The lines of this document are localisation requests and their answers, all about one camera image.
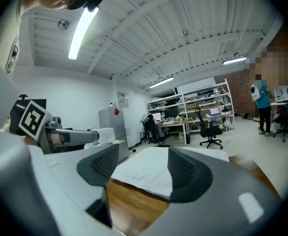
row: wooden surface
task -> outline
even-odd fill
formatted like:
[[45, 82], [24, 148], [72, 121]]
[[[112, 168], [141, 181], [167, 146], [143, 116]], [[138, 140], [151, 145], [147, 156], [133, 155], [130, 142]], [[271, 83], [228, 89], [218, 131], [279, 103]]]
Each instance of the wooden surface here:
[[178, 122], [178, 123], [169, 123], [169, 124], [163, 123], [162, 126], [163, 126], [163, 127], [182, 126], [182, 125], [185, 124], [186, 122], [187, 122], [186, 120], [183, 120], [183, 121]]
[[[239, 155], [232, 156], [229, 160], [278, 195], [272, 183], [252, 159]], [[115, 179], [110, 179], [107, 190], [112, 222], [127, 236], [139, 235], [167, 209], [166, 199]]]

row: floor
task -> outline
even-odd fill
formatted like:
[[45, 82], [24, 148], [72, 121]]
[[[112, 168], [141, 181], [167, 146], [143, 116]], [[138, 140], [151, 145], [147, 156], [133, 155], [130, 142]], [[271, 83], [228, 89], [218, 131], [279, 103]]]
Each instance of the floor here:
[[[286, 142], [282, 142], [281, 135], [265, 137], [258, 134], [258, 123], [251, 120], [242, 120], [237, 117], [234, 129], [223, 132], [217, 137], [222, 140], [223, 150], [228, 156], [246, 154], [263, 170], [271, 183], [274, 185], [282, 199], [288, 194], [288, 135]], [[191, 134], [191, 143], [188, 147], [200, 148], [200, 142], [205, 141], [199, 134]], [[176, 136], [166, 139], [165, 145], [184, 147], [184, 141]], [[136, 155], [147, 147], [156, 145], [142, 143], [136, 147], [136, 152], [128, 158]], [[217, 145], [211, 145], [209, 149], [219, 149]]]

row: brick wall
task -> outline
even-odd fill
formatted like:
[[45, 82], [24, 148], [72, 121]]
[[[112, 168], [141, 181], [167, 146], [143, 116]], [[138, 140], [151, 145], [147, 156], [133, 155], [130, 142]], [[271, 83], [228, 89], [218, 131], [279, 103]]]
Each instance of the brick wall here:
[[[267, 51], [268, 54], [263, 54], [262, 59], [258, 60], [259, 64], [253, 64], [252, 66], [262, 71], [262, 79], [266, 79], [268, 85], [270, 84], [276, 85], [278, 81], [280, 81], [279, 83], [283, 83], [281, 79], [283, 77], [288, 78], [288, 28], [285, 25], [281, 27], [281, 29], [278, 31], [274, 39], [268, 45]], [[263, 63], [263, 57], [270, 57], [269, 53], [272, 53], [271, 57], [276, 57], [276, 55], [279, 55], [280, 64]], [[215, 77], [216, 83], [221, 83], [224, 81], [224, 79], [227, 79], [228, 81], [233, 106], [235, 110], [237, 109], [237, 113], [238, 114], [248, 113], [254, 117], [259, 116], [256, 104], [254, 101], [252, 101], [250, 93], [250, 87], [251, 87], [250, 70], [245, 69], [240, 72], [234, 72]], [[274, 101], [274, 97], [272, 95], [273, 92], [268, 91], [268, 93], [271, 102], [273, 102]]]

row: ceiling light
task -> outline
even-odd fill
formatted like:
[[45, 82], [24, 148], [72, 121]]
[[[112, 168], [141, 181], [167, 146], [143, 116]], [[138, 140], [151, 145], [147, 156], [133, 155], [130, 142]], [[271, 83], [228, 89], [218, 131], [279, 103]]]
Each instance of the ceiling light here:
[[226, 60], [226, 61], [223, 62], [223, 65], [228, 65], [228, 64], [235, 63], [235, 62], [240, 62], [240, 61], [245, 61], [246, 59], [247, 59], [247, 57]]
[[91, 21], [94, 19], [95, 15], [99, 11], [99, 8], [95, 8], [94, 11], [89, 12], [87, 8], [85, 8], [83, 14], [81, 15], [79, 22], [77, 24], [73, 39], [70, 44], [68, 58], [72, 60], [77, 59], [78, 51], [80, 45], [84, 39], [84, 36], [87, 32]]
[[163, 83], [166, 83], [166, 82], [168, 82], [168, 81], [172, 81], [174, 78], [173, 77], [170, 77], [170, 78], [168, 78], [168, 79], [166, 79], [166, 80], [164, 80], [164, 81], [160, 81], [160, 82], [158, 82], [158, 83], [156, 83], [156, 84], [154, 84], [154, 85], [151, 85], [151, 86], [149, 86], [151, 89], [152, 88], [154, 88], [154, 87], [156, 87], [156, 86], [159, 86], [159, 85], [161, 85], [161, 84], [163, 84]]

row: white wall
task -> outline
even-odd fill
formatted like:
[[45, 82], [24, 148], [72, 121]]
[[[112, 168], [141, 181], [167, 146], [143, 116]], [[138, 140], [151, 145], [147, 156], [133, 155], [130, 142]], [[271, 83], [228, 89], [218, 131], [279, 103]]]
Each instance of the white wall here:
[[214, 77], [211, 78], [207, 78], [204, 80], [200, 80], [200, 81], [195, 81], [180, 87], [177, 87], [178, 93], [180, 93], [181, 91], [183, 92], [190, 92], [193, 91], [195, 89], [199, 89], [202, 87], [206, 87], [206, 86], [211, 86], [211, 85], [215, 85], [216, 81]]
[[64, 69], [16, 66], [13, 82], [20, 93], [32, 99], [47, 99], [47, 110], [62, 119], [64, 128], [78, 130], [99, 128], [98, 111], [117, 102], [117, 91], [128, 94], [129, 108], [124, 108], [128, 146], [140, 142], [139, 120], [146, 113], [151, 96], [127, 81], [111, 81]]

